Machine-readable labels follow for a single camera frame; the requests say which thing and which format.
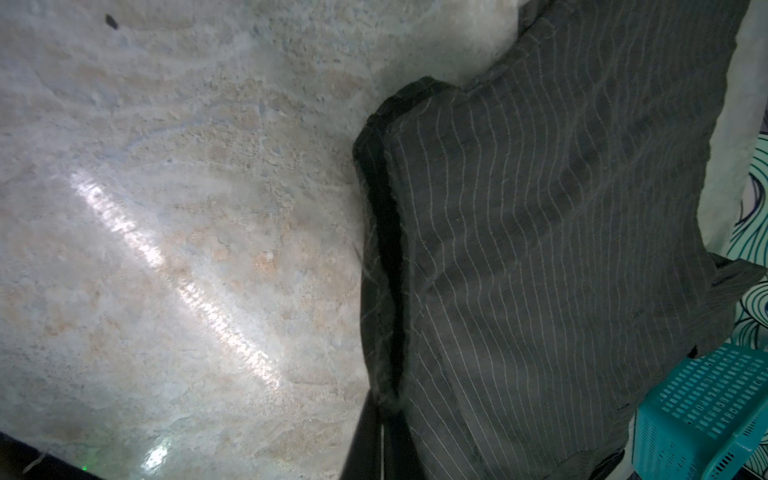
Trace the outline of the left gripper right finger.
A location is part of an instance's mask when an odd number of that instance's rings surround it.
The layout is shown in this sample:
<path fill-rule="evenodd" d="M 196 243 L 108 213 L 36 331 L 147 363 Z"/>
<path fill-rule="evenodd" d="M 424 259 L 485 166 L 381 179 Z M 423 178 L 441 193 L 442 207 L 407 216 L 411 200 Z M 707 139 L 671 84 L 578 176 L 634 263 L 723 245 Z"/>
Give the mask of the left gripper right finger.
<path fill-rule="evenodd" d="M 425 479 L 421 461 L 402 412 L 384 422 L 382 460 L 385 480 Z"/>

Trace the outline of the teal plastic basket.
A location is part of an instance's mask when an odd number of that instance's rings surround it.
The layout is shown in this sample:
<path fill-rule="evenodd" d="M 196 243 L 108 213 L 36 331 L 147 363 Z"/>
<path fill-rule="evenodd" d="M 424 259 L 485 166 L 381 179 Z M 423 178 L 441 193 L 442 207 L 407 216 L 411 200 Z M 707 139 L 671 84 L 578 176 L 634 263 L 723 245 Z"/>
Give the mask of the teal plastic basket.
<path fill-rule="evenodd" d="M 767 432 L 767 353 L 724 344 L 686 359 L 635 416 L 642 479 L 732 479 Z"/>

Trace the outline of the dark pinstriped long sleeve shirt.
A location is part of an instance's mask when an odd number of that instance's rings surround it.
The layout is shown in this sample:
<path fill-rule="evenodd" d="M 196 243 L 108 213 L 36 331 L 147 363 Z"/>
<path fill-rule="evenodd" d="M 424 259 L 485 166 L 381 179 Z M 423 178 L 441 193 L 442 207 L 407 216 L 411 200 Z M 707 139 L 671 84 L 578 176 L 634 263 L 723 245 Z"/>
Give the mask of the dark pinstriped long sleeve shirt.
<path fill-rule="evenodd" d="M 755 1 L 547 1 L 464 86 L 389 97 L 353 147 L 360 330 L 425 479 L 604 479 L 647 393 L 765 270 L 699 205 Z"/>

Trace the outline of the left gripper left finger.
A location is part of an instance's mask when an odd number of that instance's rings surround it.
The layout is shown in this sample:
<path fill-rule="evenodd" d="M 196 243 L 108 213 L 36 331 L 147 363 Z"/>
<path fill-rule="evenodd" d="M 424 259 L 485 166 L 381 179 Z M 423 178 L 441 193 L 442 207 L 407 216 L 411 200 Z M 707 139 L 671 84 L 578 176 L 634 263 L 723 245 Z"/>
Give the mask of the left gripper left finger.
<path fill-rule="evenodd" d="M 344 462 L 340 480 L 380 480 L 382 422 L 379 409 L 368 392 Z"/>

